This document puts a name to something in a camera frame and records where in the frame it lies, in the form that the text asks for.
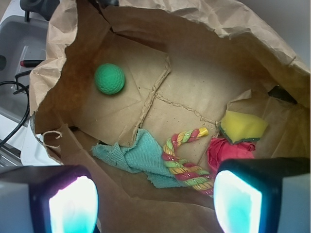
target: teal towel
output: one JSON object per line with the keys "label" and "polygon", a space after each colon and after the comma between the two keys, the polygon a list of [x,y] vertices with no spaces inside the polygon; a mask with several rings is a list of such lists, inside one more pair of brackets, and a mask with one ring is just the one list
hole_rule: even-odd
{"label": "teal towel", "polygon": [[173,174],[163,165],[162,147],[144,129],[138,129],[136,141],[130,148],[98,144],[92,148],[93,156],[105,163],[130,173],[145,172],[157,188],[182,187]]}

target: green rubber ball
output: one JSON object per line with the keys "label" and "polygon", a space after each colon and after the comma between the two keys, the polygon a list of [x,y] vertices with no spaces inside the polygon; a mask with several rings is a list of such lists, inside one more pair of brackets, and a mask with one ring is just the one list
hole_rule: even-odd
{"label": "green rubber ball", "polygon": [[101,65],[95,72],[95,85],[104,94],[118,93],[124,87],[124,83],[124,72],[114,64]]}

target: multicolored rope toy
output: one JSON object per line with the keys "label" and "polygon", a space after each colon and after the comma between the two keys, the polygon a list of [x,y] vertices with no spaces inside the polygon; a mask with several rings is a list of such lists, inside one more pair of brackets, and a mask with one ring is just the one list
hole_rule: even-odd
{"label": "multicolored rope toy", "polygon": [[164,166],[169,169],[170,173],[175,175],[177,180],[212,197],[214,177],[200,166],[175,155],[180,145],[193,142],[206,135],[208,135],[208,130],[205,127],[174,134],[163,146],[162,159],[164,160]]}

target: brown paper bag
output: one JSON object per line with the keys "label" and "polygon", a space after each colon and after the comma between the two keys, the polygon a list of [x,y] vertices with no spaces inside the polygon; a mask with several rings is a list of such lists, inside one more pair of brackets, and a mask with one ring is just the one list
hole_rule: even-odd
{"label": "brown paper bag", "polygon": [[[103,63],[125,73],[117,95],[95,88]],[[276,85],[298,104],[268,96]],[[90,170],[103,232],[221,229],[210,197],[156,189],[143,173],[110,167],[91,155],[99,140],[129,147],[141,127],[163,145],[174,133],[204,126],[209,136],[184,145],[178,156],[208,169],[206,150],[229,109],[269,123],[255,157],[310,156],[310,71],[234,0],[120,0],[120,7],[105,9],[63,0],[50,20],[47,60],[31,73],[30,97],[49,155]]]}

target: sponge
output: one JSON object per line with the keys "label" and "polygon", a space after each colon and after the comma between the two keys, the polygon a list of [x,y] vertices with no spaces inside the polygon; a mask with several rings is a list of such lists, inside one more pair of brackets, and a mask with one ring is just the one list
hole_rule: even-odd
{"label": "sponge", "polygon": [[231,144],[258,141],[268,123],[258,116],[226,111],[220,130]]}

